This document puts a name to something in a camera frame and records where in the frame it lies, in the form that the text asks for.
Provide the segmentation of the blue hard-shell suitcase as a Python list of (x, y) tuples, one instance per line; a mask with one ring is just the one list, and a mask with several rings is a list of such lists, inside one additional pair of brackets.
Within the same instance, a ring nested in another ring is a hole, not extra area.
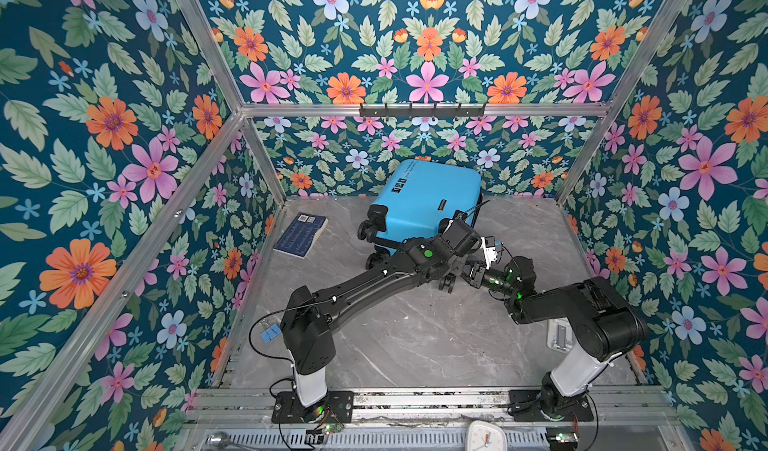
[[(405, 240), (434, 237), (454, 219), (463, 219), (474, 228), (480, 188), (481, 178), (474, 170), (419, 160), (403, 162), (358, 228), (358, 238), (375, 246), (367, 270), (393, 255)], [(435, 282), (450, 292), (456, 280), (450, 276)]]

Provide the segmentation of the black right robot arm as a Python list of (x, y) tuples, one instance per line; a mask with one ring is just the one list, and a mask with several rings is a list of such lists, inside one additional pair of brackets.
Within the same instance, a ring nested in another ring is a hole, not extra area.
[(461, 276), (501, 300), (517, 325), (564, 319), (572, 331), (570, 351), (544, 375), (538, 391), (509, 393), (508, 413), (519, 422), (591, 420), (593, 381), (648, 336), (644, 318), (600, 276), (537, 292), (532, 260), (522, 256), (503, 268), (471, 259)]

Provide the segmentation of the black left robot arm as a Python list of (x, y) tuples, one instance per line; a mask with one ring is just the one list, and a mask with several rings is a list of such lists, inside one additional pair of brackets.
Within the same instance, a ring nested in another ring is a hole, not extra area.
[(326, 367), (336, 356), (336, 330), (401, 292), (456, 274), (481, 242), (472, 226), (456, 219), (434, 237), (405, 240), (393, 255), (341, 284), (314, 292), (305, 286), (294, 290), (280, 329), (301, 406), (312, 408), (326, 400)]

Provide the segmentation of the white desk clock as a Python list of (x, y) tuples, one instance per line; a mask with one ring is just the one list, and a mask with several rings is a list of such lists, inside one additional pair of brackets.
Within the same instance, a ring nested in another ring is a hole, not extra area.
[(466, 451), (506, 451), (508, 440), (505, 432), (490, 422), (475, 420), (467, 428)]

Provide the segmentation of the dark blue paperback book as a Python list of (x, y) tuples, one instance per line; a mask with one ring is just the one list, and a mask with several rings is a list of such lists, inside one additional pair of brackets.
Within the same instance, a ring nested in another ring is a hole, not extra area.
[(297, 258), (305, 258), (325, 229), (325, 216), (299, 212), (278, 239), (274, 250)]

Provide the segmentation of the white wall socket plate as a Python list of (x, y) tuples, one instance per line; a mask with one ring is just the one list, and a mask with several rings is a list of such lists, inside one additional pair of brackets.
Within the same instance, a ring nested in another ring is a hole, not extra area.
[(573, 346), (573, 332), (567, 319), (551, 319), (547, 322), (547, 347), (567, 354)]

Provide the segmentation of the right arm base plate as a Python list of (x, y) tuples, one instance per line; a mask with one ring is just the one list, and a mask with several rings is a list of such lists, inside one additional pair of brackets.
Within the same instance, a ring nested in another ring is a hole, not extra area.
[(507, 412), (518, 422), (592, 422), (595, 419), (587, 393), (572, 397), (554, 388), (511, 390)]

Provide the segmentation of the black hook rail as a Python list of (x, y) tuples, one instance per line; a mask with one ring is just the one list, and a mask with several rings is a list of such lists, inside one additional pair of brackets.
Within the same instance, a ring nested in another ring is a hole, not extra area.
[(473, 118), (482, 117), (486, 113), (486, 106), (469, 104), (361, 104), (358, 108), (361, 117), (371, 118)]

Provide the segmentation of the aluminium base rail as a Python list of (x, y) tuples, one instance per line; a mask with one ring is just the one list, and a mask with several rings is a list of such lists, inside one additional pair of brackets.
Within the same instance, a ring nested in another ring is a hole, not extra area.
[(280, 388), (273, 392), (263, 389), (201, 391), (182, 429), (268, 429), (279, 418), (285, 420), (285, 427), (318, 423), (343, 423), (348, 427), (448, 427), (476, 419), (502, 427), (577, 424), (584, 428), (595, 423), (635, 427), (681, 423), (659, 386), (594, 386), (578, 410), (560, 420), (549, 419), (534, 408), (531, 401), (537, 390), (532, 386), (353, 388), (349, 391), (350, 398), (323, 404), (321, 416), (307, 421), (301, 419), (302, 411), (292, 411), (278, 400), (280, 392)]

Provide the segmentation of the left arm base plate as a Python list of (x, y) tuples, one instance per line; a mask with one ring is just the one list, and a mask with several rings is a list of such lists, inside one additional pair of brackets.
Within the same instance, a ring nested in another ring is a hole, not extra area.
[(282, 391), (276, 396), (273, 424), (348, 424), (352, 421), (355, 394), (351, 391), (329, 391), (318, 403), (304, 406), (295, 391)]

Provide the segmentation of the aluminium cage frame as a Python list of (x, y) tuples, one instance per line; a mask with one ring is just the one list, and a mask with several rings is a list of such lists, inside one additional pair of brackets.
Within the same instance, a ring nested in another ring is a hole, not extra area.
[(598, 129), (688, 0), (1, 0), (1, 446), (170, 449), (291, 195)]

